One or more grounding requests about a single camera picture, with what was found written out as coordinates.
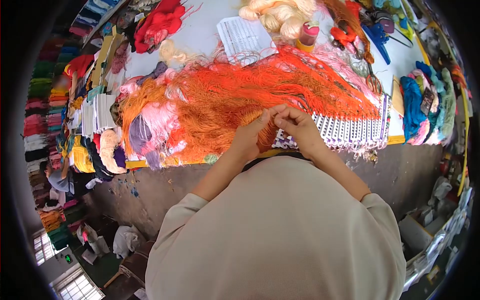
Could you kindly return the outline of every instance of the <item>yellow yarn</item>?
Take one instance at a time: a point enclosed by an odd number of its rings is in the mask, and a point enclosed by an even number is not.
[[[93,168],[88,151],[80,143],[81,139],[81,135],[75,136],[75,143],[73,144],[72,151],[70,152],[70,155],[73,156],[73,163],[80,172],[95,173],[95,169]]]

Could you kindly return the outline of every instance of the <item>blue yarn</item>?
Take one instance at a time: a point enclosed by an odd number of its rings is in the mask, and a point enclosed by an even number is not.
[[[401,19],[399,24],[400,24],[400,27],[402,27],[403,29],[408,29],[407,18]]]
[[[416,61],[415,66],[417,69],[420,69],[422,72],[424,72],[428,77],[432,77],[432,71],[430,70],[429,66],[423,63],[423,61]]]
[[[440,101],[440,99],[441,99],[440,95],[445,94],[445,85],[442,81],[440,81],[440,78],[438,77],[437,71],[435,71],[435,69],[431,65],[429,66],[429,68],[430,68],[431,74],[433,74],[433,76],[430,76],[430,79],[432,80],[433,85],[435,85],[435,88],[437,89],[438,100]]]
[[[410,137],[415,136],[420,128],[420,124],[427,119],[427,117],[420,110],[422,102],[422,95],[419,85],[410,77],[403,76],[400,78],[400,83],[403,88],[403,106],[405,108],[405,115],[403,117],[405,142],[408,142]]]
[[[382,8],[384,6],[385,0],[373,0],[373,5],[377,8]]]
[[[400,0],[388,0],[390,2],[390,5],[395,8],[400,8]]]

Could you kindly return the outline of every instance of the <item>black yarn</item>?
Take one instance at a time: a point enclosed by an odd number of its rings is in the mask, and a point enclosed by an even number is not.
[[[33,151],[25,152],[25,161],[31,162],[37,159],[42,159],[48,157],[49,151],[48,148],[37,149]]]

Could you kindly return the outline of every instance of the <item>plastic bag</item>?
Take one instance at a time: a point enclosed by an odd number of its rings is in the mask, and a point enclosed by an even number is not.
[[[138,250],[146,240],[135,226],[120,226],[113,239],[113,253],[117,258],[126,258],[130,251]]]

